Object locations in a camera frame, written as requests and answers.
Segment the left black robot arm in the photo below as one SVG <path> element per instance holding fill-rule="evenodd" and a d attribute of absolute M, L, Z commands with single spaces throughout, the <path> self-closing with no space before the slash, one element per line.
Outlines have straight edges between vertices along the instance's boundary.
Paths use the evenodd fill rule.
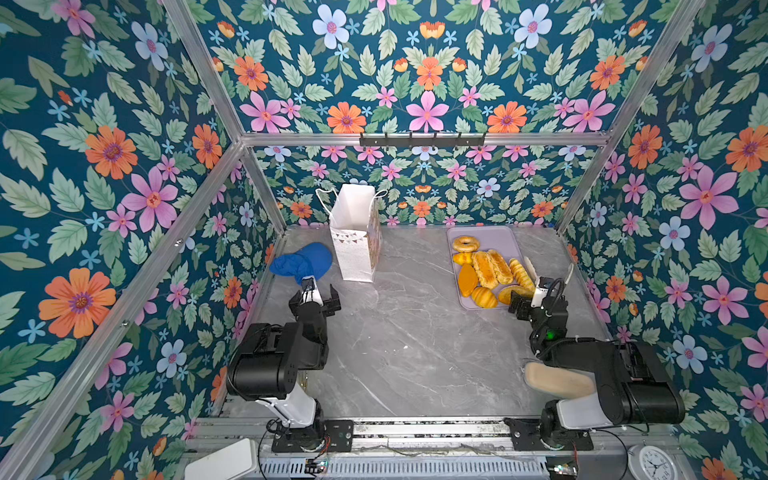
<path fill-rule="evenodd" d="M 328 359 L 327 318 L 341 309 L 335 288 L 322 298 L 312 277 L 289 300 L 294 316 L 283 325 L 248 327 L 229 362 L 227 392 L 266 407 L 280 440 L 304 451 L 325 446 L 327 430 L 321 404 L 300 385 L 304 371 L 322 370 Z"/>

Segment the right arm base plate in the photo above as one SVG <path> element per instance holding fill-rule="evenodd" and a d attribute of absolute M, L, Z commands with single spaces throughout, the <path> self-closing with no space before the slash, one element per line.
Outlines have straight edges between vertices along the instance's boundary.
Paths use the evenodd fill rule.
<path fill-rule="evenodd" d="M 558 421 L 542 422 L 533 418 L 505 417 L 502 422 L 509 428 L 515 451 L 592 451 L 594 444 L 586 430 L 568 430 Z"/>

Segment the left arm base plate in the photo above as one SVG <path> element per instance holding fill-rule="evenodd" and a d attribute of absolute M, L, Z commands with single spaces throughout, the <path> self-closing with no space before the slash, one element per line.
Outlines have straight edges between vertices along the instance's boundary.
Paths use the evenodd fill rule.
<path fill-rule="evenodd" d="M 281 428 L 272 443 L 273 453 L 350 452 L 355 424 L 352 420 L 323 420 L 303 428 Z"/>

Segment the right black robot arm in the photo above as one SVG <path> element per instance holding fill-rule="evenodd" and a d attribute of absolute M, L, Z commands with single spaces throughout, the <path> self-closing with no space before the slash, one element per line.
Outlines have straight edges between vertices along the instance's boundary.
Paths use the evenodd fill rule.
<path fill-rule="evenodd" d="M 528 259 L 513 259 L 508 310 L 531 327 L 535 359 L 524 368 L 533 389 L 552 395 L 539 419 L 505 419 L 517 451 L 590 450 L 593 430 L 679 424 L 681 395 L 651 345 L 568 333 L 566 278 L 539 277 Z"/>

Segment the white paper gift bag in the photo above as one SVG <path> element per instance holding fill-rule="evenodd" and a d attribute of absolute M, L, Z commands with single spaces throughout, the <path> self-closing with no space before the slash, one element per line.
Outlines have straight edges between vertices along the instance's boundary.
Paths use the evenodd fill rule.
<path fill-rule="evenodd" d="M 386 193 L 360 184 L 344 184 L 339 191 L 316 191 L 329 218 L 336 259 L 345 281 L 374 280 L 381 249 L 377 202 Z"/>

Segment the orange oval fake bread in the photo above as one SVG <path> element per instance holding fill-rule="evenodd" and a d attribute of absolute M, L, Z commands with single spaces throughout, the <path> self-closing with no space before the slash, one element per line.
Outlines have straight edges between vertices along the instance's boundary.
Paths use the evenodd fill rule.
<path fill-rule="evenodd" d="M 457 277 L 457 286 L 462 297 L 470 297 L 479 284 L 477 273 L 470 264 L 464 264 Z"/>

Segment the twisted fake bread stick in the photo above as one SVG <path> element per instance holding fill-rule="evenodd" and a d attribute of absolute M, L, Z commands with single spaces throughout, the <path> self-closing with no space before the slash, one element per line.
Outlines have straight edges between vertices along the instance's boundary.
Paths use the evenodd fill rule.
<path fill-rule="evenodd" d="M 509 262 L 509 268 L 512 272 L 513 277 L 515 278 L 515 281 L 520 287 L 528 291 L 535 290 L 535 284 L 533 280 L 531 279 L 525 267 L 520 263 L 518 259 L 512 258 Z"/>

